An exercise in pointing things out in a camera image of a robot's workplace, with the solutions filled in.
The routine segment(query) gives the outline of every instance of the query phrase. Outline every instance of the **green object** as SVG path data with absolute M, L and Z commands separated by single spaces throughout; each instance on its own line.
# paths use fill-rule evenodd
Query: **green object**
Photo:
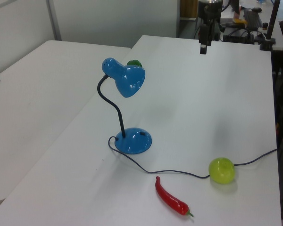
M 136 65 L 136 66 L 139 66 L 139 67 L 142 67 L 142 64 L 141 62 L 139 62 L 138 60 L 130 60 L 127 65 Z
M 227 158 L 216 158 L 210 163 L 208 173 L 215 182 L 228 184 L 235 178 L 234 164 Z

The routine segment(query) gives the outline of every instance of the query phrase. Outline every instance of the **table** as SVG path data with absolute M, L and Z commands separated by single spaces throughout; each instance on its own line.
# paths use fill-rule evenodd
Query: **table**
M 206 176 L 216 157 L 242 163 L 276 148 L 270 54 L 216 42 L 200 55 L 199 47 L 142 36 L 122 61 L 139 59 L 145 68 L 139 92 L 123 98 L 112 79 L 102 85 L 125 128 L 152 135 L 150 149 L 132 156 L 147 170 Z M 119 131 L 115 109 L 95 94 L 0 205 L 0 226 L 281 225 L 276 153 L 236 167 L 228 185 L 160 174 L 162 186 L 191 207 L 190 218 L 160 200 L 156 175 L 109 149 Z
M 272 14 L 273 10 L 273 3 L 270 0 L 266 0 L 264 4 L 260 4 L 256 2 L 256 0 L 240 0 L 240 5 L 245 7 L 245 8 L 254 8 L 254 7 L 259 7 L 262 9 L 262 12 L 259 13 L 260 19 L 262 23 L 269 23 L 270 21 L 270 16 Z M 229 6 L 222 14 L 221 18 L 233 18 L 234 12 L 232 12 L 232 7 Z M 241 10 L 240 13 L 240 19 L 243 19 L 244 13 L 243 10 Z M 278 19 L 276 19 L 273 33 L 272 33 L 272 38 L 276 40 L 276 44 L 273 45 L 273 50 L 279 50 L 283 51 L 283 35 L 282 31 L 278 22 Z
M 48 41 L 0 74 L 0 203 L 96 92 L 101 62 L 129 50 Z

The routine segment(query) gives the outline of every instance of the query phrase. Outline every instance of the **black cable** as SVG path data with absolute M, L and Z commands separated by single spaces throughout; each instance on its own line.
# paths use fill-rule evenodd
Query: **black cable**
M 231 4 L 231 1 L 232 0 L 228 0 L 227 5 L 221 10 L 221 12 L 225 11 L 229 7 L 229 5 Z
M 277 150 L 277 149 L 274 149 L 274 150 L 272 150 L 272 151 L 270 151 L 270 152 L 267 152 L 267 153 L 261 155 L 260 157 L 256 158 L 256 159 L 253 160 L 253 161 L 249 161 L 249 162 L 246 162 L 246 163 L 234 164 L 234 166 L 244 166 L 244 165 L 251 164 L 251 163 L 253 163 L 253 162 L 255 162 L 255 161 L 261 159 L 262 157 L 264 157 L 264 156 L 266 156 L 266 155 L 268 155 L 268 154 L 270 154 L 270 153 L 272 153 L 272 152 L 274 152 L 274 151 L 276 151 L 276 150 Z
M 111 140 L 112 138 L 118 140 L 117 137 L 110 137 L 110 138 L 109 138 L 109 140 L 108 140 L 108 146 L 110 147 L 110 149 L 113 150 L 113 151 L 115 151 L 115 152 L 117 152 L 117 153 L 120 153 L 120 154 L 122 154 L 123 156 L 125 156 L 126 158 L 130 159 L 131 161 L 133 161 L 136 165 L 138 165 L 138 166 L 139 166 L 143 171 L 145 171 L 146 173 L 155 174 L 155 173 L 163 173 L 163 172 L 175 172 L 175 173 L 187 174 L 187 175 L 190 175 L 190 176 L 199 178 L 199 179 L 206 179 L 206 178 L 209 177 L 209 175 L 204 176 L 204 177 L 201 177 L 201 176 L 198 176 L 198 175 L 195 175 L 195 174 L 192 174 L 192 173 L 188 173 L 188 172 L 184 172 L 184 171 L 178 171 L 178 170 L 173 170 L 173 169 L 159 170 L 159 171 L 153 171 L 153 172 L 147 171 L 147 170 L 145 170 L 137 161 L 135 161 L 133 158 L 129 157 L 127 154 L 125 154 L 125 153 L 123 153 L 123 152 L 121 152 L 121 151 L 119 151 L 119 150 L 117 150 L 117 149 L 111 147 L 111 145 L 110 145 L 110 140 Z M 253 162 L 255 162 L 255 161 L 261 159 L 263 156 L 268 155 L 268 154 L 270 154 L 270 153 L 272 153 L 272 152 L 274 152 L 274 151 L 276 151 L 276 150 L 277 150 L 277 149 L 274 149 L 274 150 L 272 150 L 272 151 L 270 151 L 270 152 L 267 152 L 267 153 L 261 155 L 260 157 L 256 158 L 256 159 L 253 160 L 253 161 L 250 161 L 250 162 L 247 162 L 247 163 L 234 164 L 234 166 L 242 166 L 242 165 L 251 164 L 251 163 L 253 163 Z
M 231 33 L 229 33 L 229 34 L 226 36 L 225 41 L 227 41 L 227 40 L 229 39 L 229 37 L 230 37 L 232 34 L 234 34 L 235 32 L 237 32 L 237 31 L 239 31 L 239 30 L 245 30 L 245 31 L 247 31 L 248 33 L 250 33 L 249 29 L 247 29 L 247 28 L 238 28 L 238 29 L 232 31 Z
M 110 147 L 113 151 L 118 152 L 118 153 L 122 154 L 123 156 L 125 156 L 126 158 L 130 159 L 131 161 L 133 161 L 136 165 L 138 165 L 138 166 L 139 166 L 143 171 L 145 171 L 146 173 L 155 174 L 155 173 L 163 173 L 163 172 L 175 172 L 175 173 L 188 174 L 188 175 L 190 175 L 190 176 L 194 176 L 194 177 L 197 177 L 197 178 L 200 178 L 200 179 L 206 179 L 206 178 L 209 177 L 209 175 L 207 175 L 207 176 L 205 176 L 205 177 L 201 177 L 201 176 L 197 176 L 197 175 L 192 174 L 192 173 L 183 172 L 183 171 L 178 171 L 178 170 L 172 170 L 172 169 L 159 170 L 159 171 L 154 171 L 154 172 L 147 171 L 147 170 L 145 170 L 140 164 L 138 164 L 137 161 L 135 161 L 134 159 L 132 159 L 131 157 L 129 157 L 129 156 L 126 155 L 125 153 L 120 152 L 119 150 L 114 149 L 113 147 L 111 147 L 111 145 L 110 145 L 110 140 L 111 140 L 112 138 L 117 139 L 117 137 L 110 137 L 110 138 L 109 138 L 109 141 L 108 141 L 109 147 Z

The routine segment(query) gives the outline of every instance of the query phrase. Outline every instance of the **desk lamp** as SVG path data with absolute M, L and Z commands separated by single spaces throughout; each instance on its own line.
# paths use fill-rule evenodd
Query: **desk lamp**
M 123 97 L 133 96 L 145 80 L 145 70 L 137 65 L 122 65 L 113 58 L 107 58 L 102 64 L 104 77 L 98 83 L 98 93 L 101 98 L 115 107 L 118 112 L 121 132 L 116 135 L 116 148 L 126 154 L 138 154 L 146 151 L 152 144 L 151 135 L 140 128 L 124 129 L 122 114 L 116 104 L 108 100 L 100 91 L 102 83 L 108 78 L 115 80 L 118 91 Z

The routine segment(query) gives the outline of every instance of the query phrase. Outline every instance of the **power cord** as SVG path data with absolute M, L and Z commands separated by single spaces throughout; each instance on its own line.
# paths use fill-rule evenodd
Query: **power cord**
M 202 177 L 202 176 L 198 176 L 198 175 L 195 175 L 195 174 L 192 174 L 192 173 L 189 173 L 189 172 L 178 171 L 178 170 L 173 170 L 173 169 L 159 170 L 159 171 L 153 171 L 153 172 L 147 171 L 147 170 L 144 169 L 137 161 L 135 161 L 133 158 L 129 157 L 127 154 L 125 154 L 125 153 L 123 153 L 123 152 L 121 152 L 121 151 L 119 151 L 119 150 L 117 150 L 117 149 L 111 147 L 111 145 L 110 145 L 110 140 L 111 140 L 112 138 L 114 138 L 115 140 L 118 140 L 117 137 L 110 137 L 110 138 L 109 138 L 109 140 L 108 140 L 108 146 L 110 147 L 110 149 L 113 150 L 113 151 L 115 151 L 115 152 L 117 152 L 117 153 L 120 153 L 120 154 L 122 154 L 123 156 L 125 156 L 126 158 L 130 159 L 132 162 L 134 162 L 136 165 L 138 165 L 138 166 L 139 166 L 143 171 L 145 171 L 146 173 L 149 173 L 149 174 L 156 174 L 156 173 L 163 173 L 163 172 L 175 172 L 175 173 L 187 174 L 187 175 L 190 175 L 190 176 L 199 178 L 199 179 L 206 179 L 206 178 L 209 177 L 209 175 Z M 276 150 L 277 150 L 277 149 L 274 149 L 274 150 L 272 150 L 272 151 L 270 151 L 270 152 L 267 152 L 267 153 L 261 155 L 260 157 L 254 159 L 254 160 L 252 160 L 252 161 L 249 161 L 249 162 L 246 162 L 246 163 L 234 164 L 234 166 L 244 166 L 244 165 L 251 164 L 251 163 L 253 163 L 253 162 L 255 162 L 255 161 L 261 159 L 262 157 L 264 157 L 264 156 L 266 156 L 266 155 L 268 155 L 268 154 L 270 154 L 270 153 L 272 153 L 272 152 L 274 152 L 274 151 L 276 151 Z

